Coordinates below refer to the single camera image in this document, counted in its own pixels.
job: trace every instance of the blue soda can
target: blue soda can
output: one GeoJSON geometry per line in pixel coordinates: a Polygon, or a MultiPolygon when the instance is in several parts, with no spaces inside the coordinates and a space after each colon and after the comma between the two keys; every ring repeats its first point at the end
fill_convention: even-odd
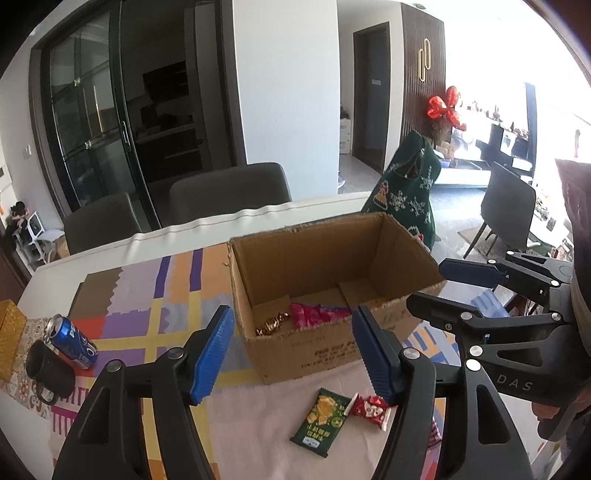
{"type": "Polygon", "coordinates": [[[45,338],[81,368],[88,369],[96,363],[96,345],[66,317],[54,315],[45,329],[45,338]]]}

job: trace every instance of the gold candy wrapper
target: gold candy wrapper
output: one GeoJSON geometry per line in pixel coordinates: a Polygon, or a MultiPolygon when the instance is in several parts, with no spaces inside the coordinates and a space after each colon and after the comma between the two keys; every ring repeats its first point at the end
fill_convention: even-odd
{"type": "Polygon", "coordinates": [[[267,320],[263,328],[255,329],[256,336],[271,335],[276,332],[281,324],[290,317],[289,313],[278,313],[276,317],[271,317],[267,320]]]}

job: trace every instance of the colorful tablecloth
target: colorful tablecloth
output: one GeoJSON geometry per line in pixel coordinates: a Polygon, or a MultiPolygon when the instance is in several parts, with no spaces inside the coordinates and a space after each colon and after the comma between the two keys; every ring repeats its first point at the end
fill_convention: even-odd
{"type": "MultiPolygon", "coordinates": [[[[49,419],[50,449],[57,459],[80,405],[108,361],[119,358],[131,366],[155,360],[168,348],[183,345],[194,330],[204,328],[221,304],[232,305],[226,244],[90,274],[80,285],[69,316],[97,344],[97,364],[87,371],[77,370],[72,396],[52,407],[34,398],[31,382],[22,377],[22,356],[20,368],[16,363],[15,381],[2,388],[49,419]]],[[[41,335],[43,324],[43,319],[28,323],[21,353],[41,335]]],[[[457,364],[453,336],[427,323],[404,343],[435,361],[457,364]]],[[[333,478],[340,473],[343,478],[370,478],[387,434],[362,419],[351,419],[343,426],[327,459],[288,441],[320,387],[349,396],[373,393],[361,361],[263,385],[236,331],[212,395],[191,408],[217,478],[333,478]]],[[[152,402],[143,402],[152,478],[161,480],[165,474],[152,402]]],[[[434,418],[441,432],[443,413],[444,401],[437,400],[434,418]]],[[[428,452],[423,479],[434,478],[438,455],[439,447],[428,452]]]]}

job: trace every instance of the gray chair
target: gray chair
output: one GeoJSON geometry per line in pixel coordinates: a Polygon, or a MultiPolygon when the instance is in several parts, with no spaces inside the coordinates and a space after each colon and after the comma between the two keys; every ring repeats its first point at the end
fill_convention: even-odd
{"type": "Polygon", "coordinates": [[[66,242],[76,254],[141,233],[129,195],[103,197],[73,212],[64,220],[66,242]]]}
{"type": "Polygon", "coordinates": [[[480,215],[484,223],[464,254],[464,258],[474,248],[487,225],[491,232],[486,238],[496,235],[486,253],[487,256],[498,238],[512,250],[526,251],[534,208],[535,190],[531,185],[498,163],[493,163],[491,179],[480,206],[480,215]]]}
{"type": "Polygon", "coordinates": [[[290,202],[283,168],[253,163],[201,173],[174,183],[170,206],[176,223],[290,202]]]}

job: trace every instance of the red bow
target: red bow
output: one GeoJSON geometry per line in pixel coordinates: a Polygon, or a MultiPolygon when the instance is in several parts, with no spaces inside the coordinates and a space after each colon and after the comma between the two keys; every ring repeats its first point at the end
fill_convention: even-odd
{"type": "Polygon", "coordinates": [[[433,120],[445,116],[458,130],[466,131],[466,124],[462,123],[460,114],[455,110],[455,106],[460,98],[460,92],[457,91],[456,87],[451,86],[447,89],[445,97],[445,102],[439,95],[434,95],[429,99],[427,116],[433,120]]]}

